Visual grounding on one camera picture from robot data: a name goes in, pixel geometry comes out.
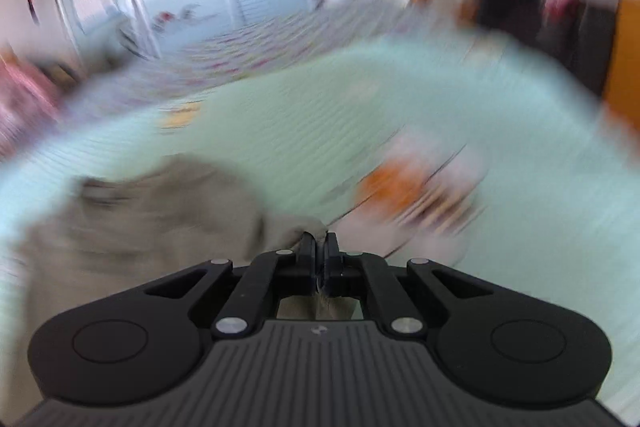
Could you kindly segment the pink fuzzy blanket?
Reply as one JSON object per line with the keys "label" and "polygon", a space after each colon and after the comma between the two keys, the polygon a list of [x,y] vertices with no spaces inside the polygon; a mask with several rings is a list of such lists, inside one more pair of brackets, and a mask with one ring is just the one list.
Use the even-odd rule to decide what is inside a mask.
{"label": "pink fuzzy blanket", "polygon": [[13,156],[58,121],[63,92],[39,68],[1,55],[1,159]]}

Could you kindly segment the black chair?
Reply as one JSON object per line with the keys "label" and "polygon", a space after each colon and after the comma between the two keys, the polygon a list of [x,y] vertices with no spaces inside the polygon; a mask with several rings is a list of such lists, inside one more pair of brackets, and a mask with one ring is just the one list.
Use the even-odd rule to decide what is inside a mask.
{"label": "black chair", "polygon": [[553,57],[594,96],[604,95],[616,9],[578,0],[561,15],[551,16],[544,14],[542,0],[476,0],[474,22]]}

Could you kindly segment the grey t-shirt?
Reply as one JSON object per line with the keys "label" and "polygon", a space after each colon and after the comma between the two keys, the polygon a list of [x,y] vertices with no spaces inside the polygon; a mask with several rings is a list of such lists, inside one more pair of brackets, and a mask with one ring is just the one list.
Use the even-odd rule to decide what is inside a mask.
{"label": "grey t-shirt", "polygon": [[247,265],[265,251],[322,242],[318,219],[269,211],[230,169],[178,155],[125,181],[87,178],[27,230],[24,333],[63,311],[210,259]]}

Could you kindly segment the wooden cabinet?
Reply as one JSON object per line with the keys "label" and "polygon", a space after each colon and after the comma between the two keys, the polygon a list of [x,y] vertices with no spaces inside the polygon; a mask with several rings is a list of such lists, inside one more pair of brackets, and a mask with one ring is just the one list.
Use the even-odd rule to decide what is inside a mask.
{"label": "wooden cabinet", "polygon": [[639,0],[620,0],[604,101],[608,113],[639,131]]}

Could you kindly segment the mint quilted bee bedspread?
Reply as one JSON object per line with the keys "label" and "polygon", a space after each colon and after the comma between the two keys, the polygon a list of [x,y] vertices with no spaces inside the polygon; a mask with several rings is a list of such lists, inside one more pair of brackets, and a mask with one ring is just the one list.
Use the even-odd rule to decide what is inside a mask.
{"label": "mint quilted bee bedspread", "polygon": [[639,419],[639,164],[551,61],[470,37],[381,39],[58,133],[1,167],[1,358],[20,324],[15,246],[80,176],[122,179],[189,153],[267,204],[332,222],[393,146],[479,176],[460,267],[582,312],[610,338],[601,401]]}

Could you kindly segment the floral bed sheet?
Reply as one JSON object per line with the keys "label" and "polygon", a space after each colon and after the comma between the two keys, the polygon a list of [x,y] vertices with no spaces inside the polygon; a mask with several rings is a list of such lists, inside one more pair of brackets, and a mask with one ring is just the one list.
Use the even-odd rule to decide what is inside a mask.
{"label": "floral bed sheet", "polygon": [[277,72],[379,38],[438,38],[458,26],[426,5],[350,2],[316,12],[270,18],[169,52],[133,58],[90,77],[67,99],[58,127],[73,130],[141,107]]}

